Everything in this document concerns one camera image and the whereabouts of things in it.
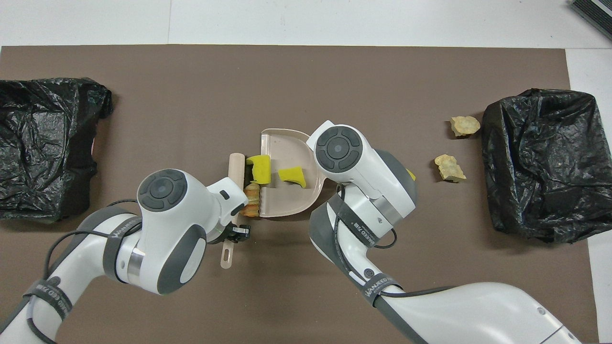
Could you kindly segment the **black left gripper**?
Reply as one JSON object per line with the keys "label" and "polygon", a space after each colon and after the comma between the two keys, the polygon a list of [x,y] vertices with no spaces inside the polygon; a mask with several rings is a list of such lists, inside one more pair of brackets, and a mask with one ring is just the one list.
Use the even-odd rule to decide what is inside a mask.
{"label": "black left gripper", "polygon": [[224,242],[225,240],[229,240],[234,243],[244,242],[251,237],[251,226],[250,225],[228,225],[223,231],[216,236],[214,239],[210,240],[211,244],[218,244]]}

